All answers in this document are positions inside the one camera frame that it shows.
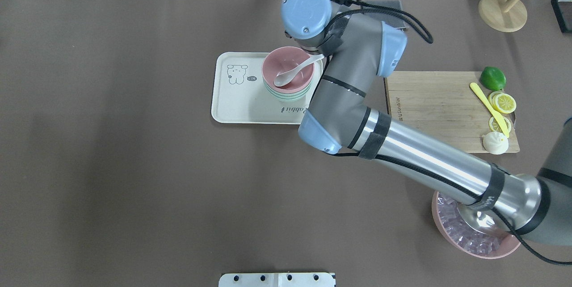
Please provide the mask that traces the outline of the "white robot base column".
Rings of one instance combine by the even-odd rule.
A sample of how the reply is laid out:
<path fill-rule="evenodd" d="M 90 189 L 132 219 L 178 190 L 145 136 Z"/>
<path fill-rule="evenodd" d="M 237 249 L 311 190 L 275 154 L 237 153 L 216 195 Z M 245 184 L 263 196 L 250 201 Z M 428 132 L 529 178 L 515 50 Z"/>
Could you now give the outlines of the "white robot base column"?
<path fill-rule="evenodd" d="M 219 287 L 335 287 L 334 273 L 281 272 L 281 273 L 227 273 L 218 282 Z"/>

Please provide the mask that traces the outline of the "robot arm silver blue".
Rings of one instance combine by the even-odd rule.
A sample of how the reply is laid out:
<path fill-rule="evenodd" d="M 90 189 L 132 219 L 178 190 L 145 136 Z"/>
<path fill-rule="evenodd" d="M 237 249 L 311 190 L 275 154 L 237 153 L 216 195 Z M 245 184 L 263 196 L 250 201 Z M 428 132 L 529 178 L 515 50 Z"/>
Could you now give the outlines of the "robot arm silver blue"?
<path fill-rule="evenodd" d="M 407 44 L 402 30 L 375 20 L 372 8 L 338 0 L 282 0 L 285 32 L 310 54 L 331 56 L 298 134 L 330 155 L 343 147 L 377 160 L 464 205 L 496 216 L 504 230 L 540 244 L 570 246 L 571 120 L 537 175 L 509 171 L 458 150 L 365 105 L 378 76 L 388 77 Z"/>

